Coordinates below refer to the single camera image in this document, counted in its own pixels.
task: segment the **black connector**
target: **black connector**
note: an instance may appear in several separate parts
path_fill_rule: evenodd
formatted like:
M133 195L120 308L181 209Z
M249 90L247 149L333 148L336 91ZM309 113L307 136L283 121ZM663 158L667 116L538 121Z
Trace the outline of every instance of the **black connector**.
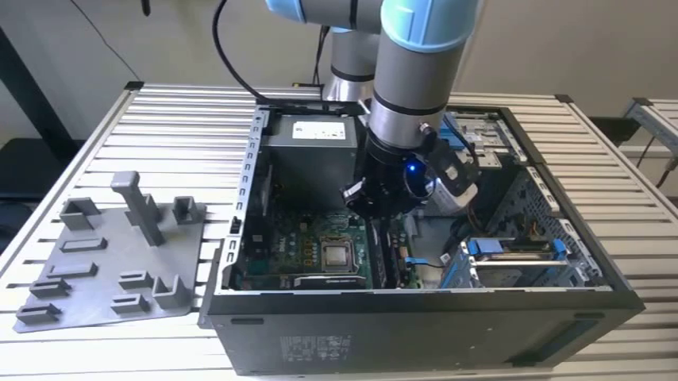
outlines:
M631 99L634 99L634 102L638 103L640 106L651 107L655 105L647 98L631 98Z
M140 90L144 87L142 81L129 81L125 84L125 90Z
M231 221L231 234L240 233L240 227L243 226L243 220L233 216L233 220Z
M554 94L552 96L560 103L574 103L572 97L567 94Z

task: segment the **white wall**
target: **white wall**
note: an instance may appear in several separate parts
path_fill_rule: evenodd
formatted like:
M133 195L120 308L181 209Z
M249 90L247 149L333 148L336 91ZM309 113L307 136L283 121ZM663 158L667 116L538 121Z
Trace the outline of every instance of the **white wall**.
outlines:
M138 0L76 1L141 80L235 84L212 45L216 0L153 0L149 17ZM0 25L66 129L86 137L133 80L125 66L68 0L0 0ZM276 17L264 0L231 0L220 32L228 58L253 85L311 81L317 27ZM279 48L287 51L273 53ZM0 105L10 102L5 97L0 92ZM6 137L33 135L22 123L1 128Z
M678 98L676 0L485 0L456 90L570 94L588 115Z
M76 1L144 81L235 84L212 46L216 0L152 0L149 18L138 0ZM611 116L634 96L678 98L676 14L676 0L484 0L455 89L566 93ZM0 0L0 25L68 130L86 137L130 73L68 0ZM316 30L271 14L264 0L229 0L220 31L243 77L308 81ZM321 68L324 76L327 60ZM0 87L0 144L33 137L29 126Z

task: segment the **metal frame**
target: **metal frame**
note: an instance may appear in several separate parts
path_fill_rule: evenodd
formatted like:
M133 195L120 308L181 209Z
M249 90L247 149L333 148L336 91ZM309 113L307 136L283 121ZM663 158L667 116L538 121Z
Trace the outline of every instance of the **metal frame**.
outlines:
M626 110L624 117L635 119L651 135L678 156L678 101L636 98Z
M272 97L317 98L316 89L261 91ZM667 200L572 105L562 104L548 95L456 93L449 101L511 108L647 310L552 370L488 370L473 372L472 376L468 371L437 371L313 378L567 377L567 381L678 378L675 208L667 205ZM120 205L121 200L116 201L97 187L108 185L106 173L125 170L132 164L141 172L152 172L152 176L146 176L148 185L164 194L162 197L172 195L177 185L196 187L196 201L209 203L193 299L193 305L201 305L209 262L219 240L225 237L228 216L232 216L239 175L233 142L237 141L237 147L244 145L241 133L249 128L253 111L255 100L244 90L233 88L146 84L141 90L125 91L121 95L17 239L0 256L0 311L6 312L0 314L0 375L37 375L40 379L76 381L110 377L233 378L233 369L213 331L195 326L197 313L104 328L28 335L18 335L10 327L12 312L28 294L24 284L33 280L42 267L40 260L53 245L49 239L60 231L58 223L50 220L61 202L69 195L90 193L108 205ZM199 171L199 175L191 175L189 169ZM592 194L606 197L592 198ZM73 361L74 356L88 360Z
M233 208L233 217L228 228L228 236L223 241L223 247L219 248L223 258L215 265L219 266L216 272L216 284L223 285L228 282L224 278L225 267L232 265L237 260L240 242L243 240L244 231L244 217L247 214L247 205L249 204L249 191L252 189L252 182L255 180L255 167L256 158L259 156L259 146L261 144L261 133L264 127L268 125L269 112L263 111L256 107L252 115L252 126L249 129L249 136L247 140L247 147L244 149L243 168L240 170L239 185L237 185L237 201ZM215 295L223 294L223 288L215 287Z

